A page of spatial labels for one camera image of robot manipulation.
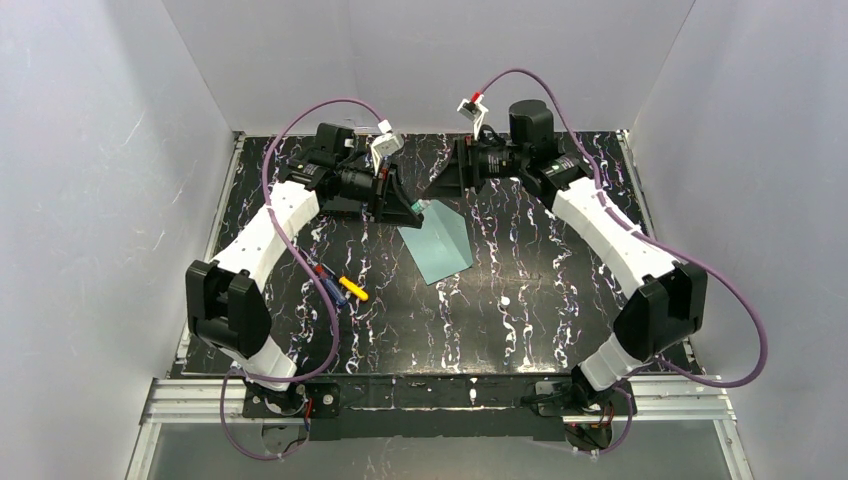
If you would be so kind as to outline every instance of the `teal object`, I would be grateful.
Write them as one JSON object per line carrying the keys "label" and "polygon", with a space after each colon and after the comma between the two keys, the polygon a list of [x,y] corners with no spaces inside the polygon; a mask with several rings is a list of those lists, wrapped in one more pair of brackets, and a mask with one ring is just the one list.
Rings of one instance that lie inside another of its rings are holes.
{"label": "teal object", "polygon": [[459,273],[472,264],[465,218],[433,200],[422,212],[420,229],[398,227],[406,248],[427,285]]}

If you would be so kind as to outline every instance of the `yellow handle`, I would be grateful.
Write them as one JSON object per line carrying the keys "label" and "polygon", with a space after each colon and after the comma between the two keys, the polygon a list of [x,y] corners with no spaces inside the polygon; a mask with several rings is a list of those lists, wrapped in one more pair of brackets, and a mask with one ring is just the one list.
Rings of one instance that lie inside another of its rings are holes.
{"label": "yellow handle", "polygon": [[365,293],[365,290],[359,288],[357,284],[348,280],[347,277],[340,278],[339,283],[341,283],[346,289],[350,290],[350,293],[356,295],[356,298],[362,300],[363,302],[368,301],[368,294]]}

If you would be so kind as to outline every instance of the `green paper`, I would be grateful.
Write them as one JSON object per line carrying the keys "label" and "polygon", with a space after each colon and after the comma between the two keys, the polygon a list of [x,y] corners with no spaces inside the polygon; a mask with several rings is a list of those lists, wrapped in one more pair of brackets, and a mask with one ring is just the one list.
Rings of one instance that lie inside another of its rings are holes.
{"label": "green paper", "polygon": [[399,227],[406,248],[427,285],[471,266],[471,243],[465,218],[444,203],[433,200],[424,212],[420,229]]}

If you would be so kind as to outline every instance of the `black marble table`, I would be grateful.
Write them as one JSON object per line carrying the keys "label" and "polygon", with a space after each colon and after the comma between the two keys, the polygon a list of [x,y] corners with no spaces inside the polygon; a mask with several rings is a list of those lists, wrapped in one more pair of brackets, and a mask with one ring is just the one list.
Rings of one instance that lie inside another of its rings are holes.
{"label": "black marble table", "polygon": [[[405,136],[395,160],[407,191],[423,191],[447,160],[454,138]],[[615,133],[579,138],[598,160],[610,198],[644,225]],[[245,142],[216,251],[232,242],[262,206],[260,167],[270,140]],[[276,166],[311,141],[286,138],[276,152]],[[560,142],[578,156],[567,135]],[[298,235],[300,248],[356,279],[371,296],[339,313],[341,347],[333,373],[567,372],[607,339],[625,303],[620,287],[577,233],[517,181],[496,181],[479,195],[445,203],[466,218],[474,264],[430,286],[395,227],[316,218]],[[506,312],[498,309],[502,296],[511,300]],[[311,371],[326,358],[330,326],[323,302],[291,255],[285,254],[273,270],[265,298],[274,339],[299,371]],[[666,357],[697,369],[680,345]],[[229,364],[228,357],[192,338],[181,374],[220,375]]]}

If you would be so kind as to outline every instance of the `white wall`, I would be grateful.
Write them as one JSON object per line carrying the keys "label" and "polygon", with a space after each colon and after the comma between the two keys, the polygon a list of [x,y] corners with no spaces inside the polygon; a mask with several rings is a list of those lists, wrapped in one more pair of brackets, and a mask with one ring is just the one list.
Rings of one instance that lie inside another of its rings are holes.
{"label": "white wall", "polygon": [[[697,1],[632,140],[658,236],[738,280],[771,357],[731,393],[757,478],[844,478],[848,341],[848,5]],[[694,336],[711,373],[756,356],[710,288]]]}
{"label": "white wall", "polygon": [[160,1],[0,2],[0,476],[123,477],[231,150]]}
{"label": "white wall", "polygon": [[[234,130],[278,131],[333,96],[372,102],[399,130],[468,131],[456,106],[514,66],[547,79],[579,130],[632,126],[693,0],[165,0]],[[490,120],[544,98],[526,78],[492,89]],[[320,120],[373,121],[358,109]]]}

